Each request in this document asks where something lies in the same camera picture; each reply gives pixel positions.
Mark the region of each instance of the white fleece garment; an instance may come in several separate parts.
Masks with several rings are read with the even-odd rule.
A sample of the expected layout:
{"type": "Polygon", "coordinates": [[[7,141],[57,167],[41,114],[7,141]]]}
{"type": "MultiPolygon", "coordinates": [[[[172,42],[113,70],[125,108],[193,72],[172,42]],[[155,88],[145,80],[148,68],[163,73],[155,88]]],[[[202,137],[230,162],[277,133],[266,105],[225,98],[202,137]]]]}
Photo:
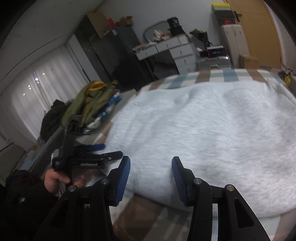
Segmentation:
{"type": "Polygon", "coordinates": [[[296,208],[295,121],[295,98],[272,79],[146,91],[117,116],[104,152],[129,156],[126,188],[162,204],[184,209],[171,171],[179,156],[195,177],[233,184],[258,218],[271,217],[296,208]]]}

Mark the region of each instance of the white drawer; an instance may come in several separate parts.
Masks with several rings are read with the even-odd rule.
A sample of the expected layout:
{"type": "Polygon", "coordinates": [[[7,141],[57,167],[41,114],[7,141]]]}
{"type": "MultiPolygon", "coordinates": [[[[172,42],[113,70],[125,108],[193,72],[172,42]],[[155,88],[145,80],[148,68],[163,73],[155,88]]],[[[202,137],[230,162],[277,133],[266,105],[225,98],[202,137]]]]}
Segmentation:
{"type": "Polygon", "coordinates": [[[174,37],[174,38],[171,38],[169,40],[163,41],[163,42],[161,42],[159,44],[156,44],[155,46],[156,46],[158,52],[162,52],[162,51],[165,51],[167,49],[171,49],[171,48],[180,46],[180,42],[179,42],[177,37],[174,37]]]}
{"type": "Polygon", "coordinates": [[[158,51],[157,51],[156,47],[151,46],[151,47],[149,47],[147,49],[144,49],[144,50],[136,53],[136,55],[138,57],[138,60],[142,60],[142,59],[145,59],[145,58],[147,58],[149,56],[152,56],[154,54],[157,54],[157,53],[158,53],[158,51]]]}
{"type": "Polygon", "coordinates": [[[185,57],[181,57],[181,58],[176,58],[174,60],[175,60],[175,63],[177,66],[182,66],[182,65],[186,65],[186,64],[193,64],[196,62],[196,58],[195,58],[194,54],[188,55],[185,57]]]}
{"type": "Polygon", "coordinates": [[[181,45],[185,45],[185,44],[189,43],[188,38],[187,38],[186,35],[178,36],[178,39],[179,39],[179,42],[180,42],[181,45]]]}
{"type": "Polygon", "coordinates": [[[187,64],[187,65],[182,65],[182,66],[178,66],[178,71],[179,74],[188,74],[191,72],[196,72],[197,71],[197,67],[196,64],[187,64]]]}
{"type": "Polygon", "coordinates": [[[191,55],[195,53],[196,53],[196,50],[193,43],[170,49],[170,54],[172,55],[173,58],[179,58],[179,57],[183,57],[183,56],[191,55]]]}

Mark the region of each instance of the silver bolt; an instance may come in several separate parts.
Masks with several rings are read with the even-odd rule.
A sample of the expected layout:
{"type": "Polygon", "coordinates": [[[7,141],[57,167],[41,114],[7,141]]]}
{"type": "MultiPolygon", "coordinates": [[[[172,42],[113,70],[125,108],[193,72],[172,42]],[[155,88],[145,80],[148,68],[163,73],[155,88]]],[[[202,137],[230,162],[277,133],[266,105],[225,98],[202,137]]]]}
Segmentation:
{"type": "Polygon", "coordinates": [[[73,192],[73,191],[76,190],[76,186],[72,185],[72,186],[70,186],[70,187],[68,188],[68,190],[69,190],[70,192],[73,192]]]}
{"type": "Polygon", "coordinates": [[[193,182],[196,183],[196,184],[201,184],[202,183],[202,180],[200,178],[195,178],[193,180],[193,182]]]}
{"type": "Polygon", "coordinates": [[[108,178],[101,179],[101,184],[107,184],[109,182],[108,178]]]}
{"type": "Polygon", "coordinates": [[[226,188],[229,191],[233,191],[234,190],[234,186],[233,185],[228,185],[226,188]]]}

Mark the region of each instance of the bed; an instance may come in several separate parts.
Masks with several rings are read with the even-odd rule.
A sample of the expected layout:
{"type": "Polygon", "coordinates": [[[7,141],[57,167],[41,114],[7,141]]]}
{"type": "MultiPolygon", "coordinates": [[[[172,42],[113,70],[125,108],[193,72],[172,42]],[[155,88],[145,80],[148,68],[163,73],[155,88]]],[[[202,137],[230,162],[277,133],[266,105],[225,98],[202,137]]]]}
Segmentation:
{"type": "MultiPolygon", "coordinates": [[[[174,75],[158,80],[143,87],[141,91],[155,89],[173,89],[201,82],[233,82],[240,80],[255,80],[265,82],[273,78],[279,83],[285,83],[274,73],[254,69],[224,69],[204,70],[189,74],[174,75]]],[[[114,116],[96,133],[93,144],[104,143],[112,126],[114,116]]],[[[125,190],[123,200],[118,207],[110,207],[111,219],[115,235],[124,240],[186,240],[191,213],[163,206],[138,194],[125,190]]],[[[296,210],[278,216],[260,219],[271,240],[285,240],[296,224],[296,210]]],[[[213,218],[212,240],[217,240],[218,219],[213,218]]]]}

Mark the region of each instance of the dark cabinet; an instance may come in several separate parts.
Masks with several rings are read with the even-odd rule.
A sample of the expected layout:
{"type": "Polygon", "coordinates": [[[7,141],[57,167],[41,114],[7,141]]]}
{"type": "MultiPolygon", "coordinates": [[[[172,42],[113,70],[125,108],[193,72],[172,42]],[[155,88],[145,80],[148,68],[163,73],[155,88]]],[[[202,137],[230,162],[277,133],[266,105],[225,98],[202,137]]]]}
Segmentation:
{"type": "Polygon", "coordinates": [[[153,81],[146,64],[132,50],[140,42],[131,27],[116,27],[100,38],[85,17],[75,36],[103,82],[117,80],[121,91],[138,91],[153,81]]]}

